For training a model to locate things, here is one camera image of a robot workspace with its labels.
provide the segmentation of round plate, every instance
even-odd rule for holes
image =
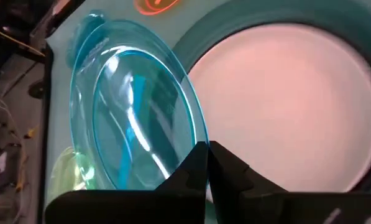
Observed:
[[[145,27],[105,22],[76,54],[71,135],[75,152],[93,162],[97,189],[153,190],[208,141],[183,67]]]
[[[189,76],[210,139],[287,190],[347,191],[371,166],[371,70],[327,32],[247,29]]]

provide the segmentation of black plastic bracket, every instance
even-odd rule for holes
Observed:
[[[287,192],[216,142],[208,167],[218,223],[371,224],[371,194]]]
[[[177,170],[156,191],[197,191],[204,193],[208,182],[208,151],[205,142],[198,142]]]

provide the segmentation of black mount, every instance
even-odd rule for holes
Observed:
[[[217,142],[199,142],[154,191],[81,190],[56,198],[53,223],[204,223],[209,175],[218,223],[368,223],[371,194],[290,193]]]

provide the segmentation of orange logo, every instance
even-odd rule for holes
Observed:
[[[137,10],[146,16],[153,16],[166,11],[179,0],[134,0]]]

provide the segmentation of yellow wire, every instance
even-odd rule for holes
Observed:
[[[12,125],[14,126],[14,129],[16,131],[17,134],[19,134],[19,131],[18,131],[18,128],[17,128],[17,125],[14,121],[14,118],[12,117],[12,114],[10,113],[10,111],[8,110],[8,107],[7,107],[7,104],[5,104],[5,102],[3,102],[2,99],[0,99],[0,103],[3,104],[4,107],[0,106],[0,109],[4,110],[7,115],[9,116],[9,118],[11,119],[12,121]],[[18,183],[17,183],[17,186],[16,186],[16,189],[17,190],[22,190],[22,188],[24,187],[24,182],[25,182],[25,174],[24,174],[24,166],[25,166],[25,163],[26,163],[26,160],[28,158],[28,155],[26,153],[26,151],[24,150],[25,148],[25,142],[21,139],[21,137],[16,137],[17,140],[21,143],[21,162],[20,162],[20,168],[19,168],[19,180],[18,180]]]
[[[5,37],[5,38],[7,38],[7,39],[9,39],[9,40],[11,40],[11,41],[14,41],[17,44],[20,44],[20,45],[22,45],[24,47],[28,47],[29,49],[33,50],[34,52],[38,53],[39,55],[45,57],[45,55],[42,52],[36,50],[35,48],[33,48],[33,47],[31,47],[31,46],[29,46],[29,45],[27,45],[27,44],[25,44],[25,43],[23,43],[23,42],[21,42],[19,40],[16,40],[16,39],[10,37],[9,35],[6,35],[6,34],[4,34],[2,32],[0,32],[0,35],[3,36],[3,37]]]

